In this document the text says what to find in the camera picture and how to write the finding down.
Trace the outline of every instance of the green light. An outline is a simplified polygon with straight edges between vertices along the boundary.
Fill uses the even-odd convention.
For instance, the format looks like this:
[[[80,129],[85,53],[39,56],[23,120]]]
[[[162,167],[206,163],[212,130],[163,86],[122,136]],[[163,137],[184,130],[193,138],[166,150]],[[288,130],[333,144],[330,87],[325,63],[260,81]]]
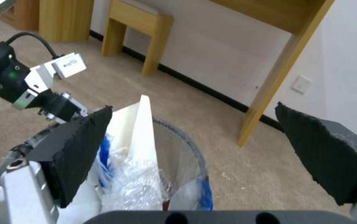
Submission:
[[[16,71],[12,71],[9,73],[9,78],[10,79],[16,79]]]

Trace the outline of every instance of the bubble wrap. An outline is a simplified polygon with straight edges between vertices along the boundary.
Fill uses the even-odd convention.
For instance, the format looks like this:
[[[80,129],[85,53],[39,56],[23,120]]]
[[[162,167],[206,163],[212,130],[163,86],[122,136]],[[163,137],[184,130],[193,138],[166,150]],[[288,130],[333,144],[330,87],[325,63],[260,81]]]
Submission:
[[[167,198],[156,163],[126,159],[113,170],[111,189],[101,198],[102,210],[162,210]]]

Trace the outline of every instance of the wooden table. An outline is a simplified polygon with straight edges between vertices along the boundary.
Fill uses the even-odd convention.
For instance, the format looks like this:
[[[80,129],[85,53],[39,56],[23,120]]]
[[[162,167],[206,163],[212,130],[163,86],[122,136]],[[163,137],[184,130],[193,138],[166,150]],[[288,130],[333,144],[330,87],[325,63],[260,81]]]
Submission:
[[[211,0],[292,33],[245,114],[238,145],[243,146],[279,86],[335,0]]]

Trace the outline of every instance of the robotic arm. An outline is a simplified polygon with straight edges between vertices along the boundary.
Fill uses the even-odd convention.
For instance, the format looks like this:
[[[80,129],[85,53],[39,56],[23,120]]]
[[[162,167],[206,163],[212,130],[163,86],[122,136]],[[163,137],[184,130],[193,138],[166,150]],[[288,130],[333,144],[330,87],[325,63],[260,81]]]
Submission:
[[[33,68],[19,62],[9,44],[24,35],[40,40],[50,51],[53,60]],[[23,32],[6,42],[0,42],[0,97],[20,110],[38,107],[39,114],[58,123],[86,116],[87,108],[73,99],[69,93],[58,95],[50,90],[55,76],[67,78],[84,69],[86,65],[79,54],[72,53],[59,57],[43,38]]]

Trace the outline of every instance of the hole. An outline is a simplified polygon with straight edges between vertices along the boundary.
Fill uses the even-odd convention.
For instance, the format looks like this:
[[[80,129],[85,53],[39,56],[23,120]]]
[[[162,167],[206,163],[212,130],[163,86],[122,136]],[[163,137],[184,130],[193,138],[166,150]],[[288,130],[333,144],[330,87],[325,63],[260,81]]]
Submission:
[[[188,224],[188,220],[185,215],[176,212],[169,215],[164,224]]]
[[[256,217],[257,224],[280,224],[279,220],[272,214],[263,212]]]
[[[21,165],[23,163],[23,160],[19,159],[19,160],[15,160],[11,163],[11,167],[17,167],[19,165]]]

